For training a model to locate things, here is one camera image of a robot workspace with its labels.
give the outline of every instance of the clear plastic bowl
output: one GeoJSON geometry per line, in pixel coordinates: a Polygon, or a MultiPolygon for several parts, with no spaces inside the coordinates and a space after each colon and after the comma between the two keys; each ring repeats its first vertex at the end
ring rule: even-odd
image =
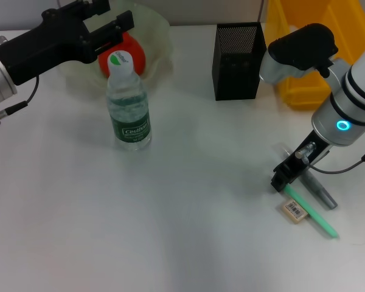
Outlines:
{"type": "MultiPolygon", "coordinates": [[[[129,34],[142,46],[146,55],[145,72],[141,75],[146,85],[153,83],[153,77],[161,61],[170,62],[172,44],[169,38],[169,23],[154,10],[133,3],[128,0],[110,0],[111,10],[100,15],[93,16],[84,21],[90,32],[113,21],[116,16],[124,11],[133,12],[135,28],[129,30],[129,34]]],[[[83,64],[77,61],[70,61],[60,65],[61,72],[71,80],[77,80],[87,86],[99,89],[106,88],[106,77],[102,74],[99,62],[83,64]]]]}

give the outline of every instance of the green label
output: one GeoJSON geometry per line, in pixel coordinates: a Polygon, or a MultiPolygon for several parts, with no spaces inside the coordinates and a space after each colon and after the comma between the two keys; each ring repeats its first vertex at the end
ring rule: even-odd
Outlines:
{"type": "Polygon", "coordinates": [[[123,123],[111,117],[114,132],[119,140],[127,143],[139,142],[150,133],[150,119],[147,114],[133,123],[123,123]]]}
{"type": "Polygon", "coordinates": [[[115,65],[120,65],[119,60],[116,58],[115,55],[111,56],[111,63],[115,65]]]}

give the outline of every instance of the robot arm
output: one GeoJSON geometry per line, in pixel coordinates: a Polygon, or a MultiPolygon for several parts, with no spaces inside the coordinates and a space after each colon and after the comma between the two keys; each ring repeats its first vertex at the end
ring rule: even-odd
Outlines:
{"type": "Polygon", "coordinates": [[[276,84],[315,69],[332,90],[312,116],[313,131],[274,169],[271,184],[277,191],[323,158],[332,146],[349,146],[365,133],[365,53],[350,67],[342,59],[331,61],[337,51],[331,31],[322,24],[310,24],[271,43],[265,53],[260,70],[263,81],[276,84]]]}
{"type": "MultiPolygon", "coordinates": [[[[130,11],[94,32],[89,32],[83,23],[109,9],[108,0],[93,0],[92,4],[77,0],[60,9],[49,9],[42,13],[43,21],[38,27],[1,44],[0,102],[16,94],[15,85],[66,61],[92,63],[99,54],[121,43],[122,34],[134,27],[130,11]]],[[[19,103],[11,112],[25,106],[26,102],[19,103]]]]}

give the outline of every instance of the black cable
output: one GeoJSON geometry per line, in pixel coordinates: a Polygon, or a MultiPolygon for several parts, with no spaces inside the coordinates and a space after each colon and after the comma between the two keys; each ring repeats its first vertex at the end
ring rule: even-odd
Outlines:
{"type": "Polygon", "coordinates": [[[261,0],[261,4],[260,4],[260,11],[258,13],[258,20],[257,22],[259,23],[261,21],[261,14],[262,14],[262,10],[263,10],[263,3],[265,2],[265,0],[261,0]]]}
{"type": "Polygon", "coordinates": [[[36,77],[34,90],[32,91],[29,99],[26,100],[27,104],[29,104],[29,102],[32,100],[32,98],[34,97],[35,93],[37,93],[38,86],[39,86],[39,75],[36,77]]]}
{"type": "Polygon", "coordinates": [[[315,170],[316,172],[324,173],[325,175],[338,175],[340,173],[345,173],[345,172],[348,172],[349,170],[354,169],[355,167],[359,166],[361,163],[363,163],[362,160],[358,161],[356,164],[353,164],[352,166],[350,166],[346,169],[337,170],[335,172],[328,172],[326,170],[317,169],[315,166],[311,165],[310,163],[306,163],[306,165],[308,167],[310,167],[311,169],[315,170]]]}
{"type": "Polygon", "coordinates": [[[37,93],[38,87],[39,87],[39,76],[36,77],[34,90],[31,92],[29,99],[19,102],[16,105],[9,106],[8,108],[2,110],[2,112],[5,112],[5,116],[10,116],[11,114],[16,113],[17,111],[20,111],[22,108],[25,108],[27,105],[29,105],[29,102],[32,100],[35,93],[37,93]]]}

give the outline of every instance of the plastic bottle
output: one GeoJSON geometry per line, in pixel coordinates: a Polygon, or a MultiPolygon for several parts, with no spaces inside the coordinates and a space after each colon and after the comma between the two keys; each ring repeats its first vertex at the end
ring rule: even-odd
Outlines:
{"type": "Polygon", "coordinates": [[[118,50],[109,55],[108,68],[106,98],[115,136],[123,148],[141,149],[151,140],[151,127],[147,93],[134,72],[133,58],[118,50]]]}

